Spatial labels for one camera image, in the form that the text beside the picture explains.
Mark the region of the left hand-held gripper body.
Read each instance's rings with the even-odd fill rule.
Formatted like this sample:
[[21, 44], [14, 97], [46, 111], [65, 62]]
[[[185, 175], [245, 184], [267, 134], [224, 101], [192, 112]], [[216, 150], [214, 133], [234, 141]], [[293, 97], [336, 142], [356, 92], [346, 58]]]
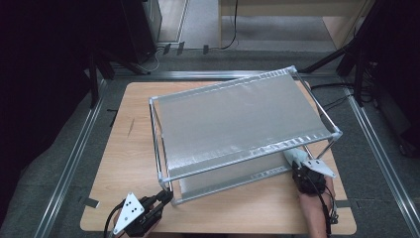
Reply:
[[115, 237], [147, 237], [162, 217], [162, 202], [156, 196], [137, 198], [129, 192], [126, 198], [113, 208], [112, 213], [122, 209], [118, 222], [119, 230], [113, 231]]

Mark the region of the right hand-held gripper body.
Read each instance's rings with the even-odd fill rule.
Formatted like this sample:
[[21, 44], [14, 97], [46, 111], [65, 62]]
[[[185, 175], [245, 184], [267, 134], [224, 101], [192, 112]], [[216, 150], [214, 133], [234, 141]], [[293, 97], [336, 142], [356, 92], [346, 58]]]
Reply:
[[320, 194], [326, 186], [326, 177], [334, 178], [336, 174], [322, 160], [306, 160], [291, 163], [292, 178], [302, 193]]

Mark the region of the light blue cloth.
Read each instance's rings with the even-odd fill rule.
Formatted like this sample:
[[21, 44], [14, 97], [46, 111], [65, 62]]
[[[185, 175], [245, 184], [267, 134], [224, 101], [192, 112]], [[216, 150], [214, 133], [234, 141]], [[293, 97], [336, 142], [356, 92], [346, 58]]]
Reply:
[[308, 154], [305, 151], [296, 148], [285, 150], [283, 154], [292, 168], [300, 168], [302, 163], [308, 159]]

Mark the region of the silver metal-frame shelf rack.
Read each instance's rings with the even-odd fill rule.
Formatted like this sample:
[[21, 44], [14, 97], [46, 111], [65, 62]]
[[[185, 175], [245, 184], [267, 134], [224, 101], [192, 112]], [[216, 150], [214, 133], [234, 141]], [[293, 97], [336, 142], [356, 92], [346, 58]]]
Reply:
[[286, 173], [285, 150], [326, 164], [342, 135], [293, 66], [153, 96], [149, 107], [157, 180], [174, 205]]

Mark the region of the person's right hand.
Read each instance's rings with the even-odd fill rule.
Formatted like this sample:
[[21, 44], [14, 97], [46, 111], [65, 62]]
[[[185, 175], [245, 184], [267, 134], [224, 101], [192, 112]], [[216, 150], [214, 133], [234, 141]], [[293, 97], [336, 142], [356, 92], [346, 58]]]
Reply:
[[326, 185], [325, 190], [321, 194], [321, 196], [318, 196], [317, 194], [306, 194], [299, 192], [299, 202], [302, 208], [304, 207], [321, 207], [322, 204], [327, 205], [328, 207], [331, 207], [333, 204], [333, 200], [335, 199], [336, 193], [334, 191], [334, 184], [333, 180], [329, 177], [325, 177]]

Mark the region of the black tripod stand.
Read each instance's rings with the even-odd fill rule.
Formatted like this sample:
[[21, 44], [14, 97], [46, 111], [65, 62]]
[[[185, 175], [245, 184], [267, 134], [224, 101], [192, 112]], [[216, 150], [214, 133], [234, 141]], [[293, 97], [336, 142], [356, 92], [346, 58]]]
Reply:
[[99, 86], [97, 72], [100, 72], [107, 79], [113, 79], [115, 76], [115, 71], [111, 65], [112, 61], [116, 62], [117, 64], [121, 65], [125, 69], [128, 69], [136, 75], [150, 74], [148, 70], [141, 69], [138, 65], [134, 65], [131, 62], [123, 60], [122, 58], [119, 58], [115, 54], [111, 54], [108, 51], [92, 50], [88, 55], [88, 72], [91, 93], [90, 108], [93, 108], [99, 102]]
[[315, 63], [300, 69], [299, 73], [312, 73], [327, 63], [342, 57], [336, 68], [338, 76], [348, 76], [353, 68], [356, 69], [354, 79], [354, 98], [363, 107], [362, 91], [364, 71], [367, 65], [368, 48], [372, 46], [375, 21], [385, 0], [374, 0], [365, 20], [356, 35], [344, 46]]

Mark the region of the black curtain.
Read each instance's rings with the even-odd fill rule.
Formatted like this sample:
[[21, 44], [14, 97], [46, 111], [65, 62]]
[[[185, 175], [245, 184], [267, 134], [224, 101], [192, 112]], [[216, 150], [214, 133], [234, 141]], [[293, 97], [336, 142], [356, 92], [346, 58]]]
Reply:
[[90, 89], [59, 0], [0, 0], [0, 226], [21, 171]]

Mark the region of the black computer tower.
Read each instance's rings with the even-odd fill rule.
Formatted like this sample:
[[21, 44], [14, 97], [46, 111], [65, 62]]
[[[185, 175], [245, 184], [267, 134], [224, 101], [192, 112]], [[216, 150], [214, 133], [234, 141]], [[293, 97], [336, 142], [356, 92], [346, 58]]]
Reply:
[[128, 24], [134, 62], [140, 63], [157, 51], [162, 14], [158, 0], [121, 0]]

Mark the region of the beige wooden desk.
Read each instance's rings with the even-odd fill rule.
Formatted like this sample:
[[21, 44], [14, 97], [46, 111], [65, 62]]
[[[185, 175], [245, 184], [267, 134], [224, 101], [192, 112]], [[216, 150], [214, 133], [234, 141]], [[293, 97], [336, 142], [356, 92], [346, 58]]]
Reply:
[[322, 17], [337, 49], [348, 43], [376, 0], [218, 0], [219, 40], [223, 16]]

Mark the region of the aluminium floor rail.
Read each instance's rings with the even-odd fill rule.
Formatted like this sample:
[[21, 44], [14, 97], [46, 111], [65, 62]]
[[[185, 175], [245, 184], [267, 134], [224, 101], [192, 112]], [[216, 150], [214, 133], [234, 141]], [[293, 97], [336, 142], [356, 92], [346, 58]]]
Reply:
[[49, 238], [50, 236], [56, 217], [68, 192], [69, 186], [80, 162], [82, 153], [102, 107], [104, 93], [107, 91], [107, 89], [107, 80], [101, 79], [99, 83], [99, 99], [87, 114], [81, 131], [66, 161], [62, 174], [56, 184], [48, 206], [43, 214], [43, 217], [33, 238]]
[[420, 238], [420, 212], [417, 210], [414, 201], [409, 196], [406, 187], [392, 165], [384, 146], [368, 119], [365, 109], [359, 105], [349, 89], [344, 89], [344, 93], [349, 97], [349, 104], [367, 138], [374, 158], [378, 163], [408, 229], [414, 238]]

